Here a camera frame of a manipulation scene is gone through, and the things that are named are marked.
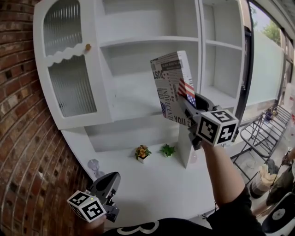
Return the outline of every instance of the newspaper print box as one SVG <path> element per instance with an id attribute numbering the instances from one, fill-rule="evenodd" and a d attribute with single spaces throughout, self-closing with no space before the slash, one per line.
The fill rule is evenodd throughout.
<path id="1" fill-rule="evenodd" d="M 151 60 L 162 113 L 166 119 L 191 126 L 178 103 L 179 96 L 195 106 L 195 92 L 185 51 L 177 51 Z"/>

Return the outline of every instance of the black sleeve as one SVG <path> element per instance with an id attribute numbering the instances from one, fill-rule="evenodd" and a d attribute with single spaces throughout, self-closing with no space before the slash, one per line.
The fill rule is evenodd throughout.
<path id="1" fill-rule="evenodd" d="M 251 212 L 251 200 L 246 187 L 233 202 L 223 205 L 207 220 L 219 235 L 224 232 L 225 235 L 265 236 L 261 224 Z"/>

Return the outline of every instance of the sky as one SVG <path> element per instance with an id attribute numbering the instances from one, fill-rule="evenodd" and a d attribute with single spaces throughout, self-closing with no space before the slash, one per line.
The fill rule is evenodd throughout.
<path id="1" fill-rule="evenodd" d="M 262 31 L 263 27 L 269 25 L 270 18 L 261 11 L 257 6 L 255 6 L 253 3 L 250 3 L 250 6 L 256 10 L 256 14 L 253 14 L 253 22 L 257 22 L 256 30 Z"/>

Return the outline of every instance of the tree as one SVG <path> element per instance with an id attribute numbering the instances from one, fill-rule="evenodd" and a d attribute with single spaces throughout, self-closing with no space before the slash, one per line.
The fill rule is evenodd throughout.
<path id="1" fill-rule="evenodd" d="M 251 9 L 251 15 L 252 15 L 252 19 L 253 19 L 253 15 L 256 14 L 256 9 L 253 8 L 252 6 L 250 6 L 250 9 Z M 257 21 L 254 21 L 253 19 L 253 29 L 255 29 L 255 27 L 257 26 L 258 22 Z"/>
<path id="2" fill-rule="evenodd" d="M 274 22 L 271 21 L 269 25 L 263 27 L 262 33 L 273 40 L 277 45 L 281 46 L 281 32 Z"/>

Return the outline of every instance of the white cabinet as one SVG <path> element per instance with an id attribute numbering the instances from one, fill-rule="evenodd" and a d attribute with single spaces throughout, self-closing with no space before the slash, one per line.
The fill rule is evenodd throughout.
<path id="1" fill-rule="evenodd" d="M 235 0 L 39 2 L 37 69 L 66 140 L 87 137 L 93 150 L 104 154 L 174 142 L 187 165 L 186 127 L 162 117 L 150 60 L 185 50 L 195 91 L 235 111 L 244 62 L 240 8 Z M 85 156 L 77 158 L 83 162 Z"/>

